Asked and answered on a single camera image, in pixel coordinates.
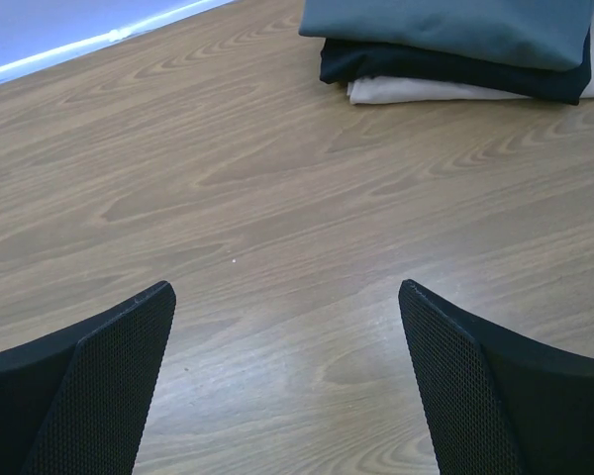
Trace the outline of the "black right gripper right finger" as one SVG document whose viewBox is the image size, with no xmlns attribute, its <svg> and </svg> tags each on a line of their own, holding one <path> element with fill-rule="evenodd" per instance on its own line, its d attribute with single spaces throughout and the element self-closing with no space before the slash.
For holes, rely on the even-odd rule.
<svg viewBox="0 0 594 475">
<path fill-rule="evenodd" d="M 594 358 L 477 317 L 413 280 L 399 306 L 443 474 L 594 474 Z"/>
</svg>

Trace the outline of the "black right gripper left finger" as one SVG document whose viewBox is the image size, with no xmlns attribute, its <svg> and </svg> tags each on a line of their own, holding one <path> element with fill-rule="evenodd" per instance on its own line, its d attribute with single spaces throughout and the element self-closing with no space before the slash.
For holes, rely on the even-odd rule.
<svg viewBox="0 0 594 475">
<path fill-rule="evenodd" d="M 0 474 L 130 474 L 176 306 L 160 281 L 0 351 Z"/>
</svg>

